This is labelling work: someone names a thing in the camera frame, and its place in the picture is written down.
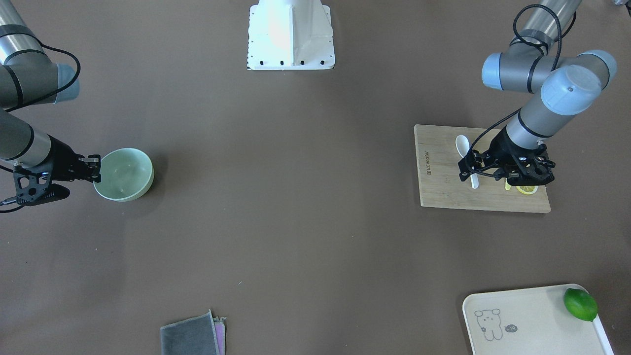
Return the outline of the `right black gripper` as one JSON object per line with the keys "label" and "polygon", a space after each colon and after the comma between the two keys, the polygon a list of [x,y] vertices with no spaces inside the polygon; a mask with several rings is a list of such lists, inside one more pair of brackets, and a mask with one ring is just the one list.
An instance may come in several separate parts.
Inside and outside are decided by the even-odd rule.
{"label": "right black gripper", "polygon": [[38,172],[49,172],[52,180],[87,180],[92,183],[100,183],[102,175],[100,171],[94,171],[94,167],[101,166],[101,155],[94,154],[85,157],[75,153],[67,144],[50,137],[50,151],[47,157],[38,164]]}

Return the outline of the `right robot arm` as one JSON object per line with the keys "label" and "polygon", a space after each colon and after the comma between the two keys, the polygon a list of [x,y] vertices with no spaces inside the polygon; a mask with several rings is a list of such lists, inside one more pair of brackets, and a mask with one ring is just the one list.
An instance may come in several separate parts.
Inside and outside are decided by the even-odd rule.
{"label": "right robot arm", "polygon": [[52,180],[101,180],[101,156],[85,157],[13,115],[79,94],[78,58],[38,39],[9,0],[1,2],[1,159]]}

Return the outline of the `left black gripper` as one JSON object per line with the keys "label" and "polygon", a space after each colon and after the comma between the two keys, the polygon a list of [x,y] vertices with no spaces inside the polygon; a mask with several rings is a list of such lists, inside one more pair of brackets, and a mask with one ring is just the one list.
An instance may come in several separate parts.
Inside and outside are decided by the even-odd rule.
{"label": "left black gripper", "polygon": [[522,148],[509,138],[506,128],[491,141],[489,164],[511,186],[541,186],[555,180],[555,163],[549,159],[546,145],[534,150]]}

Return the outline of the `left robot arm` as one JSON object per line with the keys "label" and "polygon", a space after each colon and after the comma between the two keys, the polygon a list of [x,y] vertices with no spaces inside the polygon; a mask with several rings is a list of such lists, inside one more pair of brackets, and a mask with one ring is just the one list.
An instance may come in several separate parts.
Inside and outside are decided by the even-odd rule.
{"label": "left robot arm", "polygon": [[483,64],[482,81],[502,91],[528,92],[533,97],[512,114],[507,125],[478,153],[478,174],[493,170],[495,179],[511,186],[540,186],[554,180],[555,167],[546,152],[550,139],[576,115],[587,110],[617,74],[617,61],[604,50],[590,50],[574,58],[554,56],[574,25],[579,0],[543,0],[525,7],[530,17],[503,53],[493,53]]}

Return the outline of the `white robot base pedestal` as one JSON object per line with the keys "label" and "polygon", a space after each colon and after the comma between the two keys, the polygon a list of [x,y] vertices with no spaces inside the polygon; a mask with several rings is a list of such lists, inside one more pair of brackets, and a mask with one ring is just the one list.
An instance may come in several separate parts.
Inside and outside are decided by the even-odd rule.
{"label": "white robot base pedestal", "polygon": [[246,69],[334,68],[331,9],[319,0],[260,0],[249,9]]}

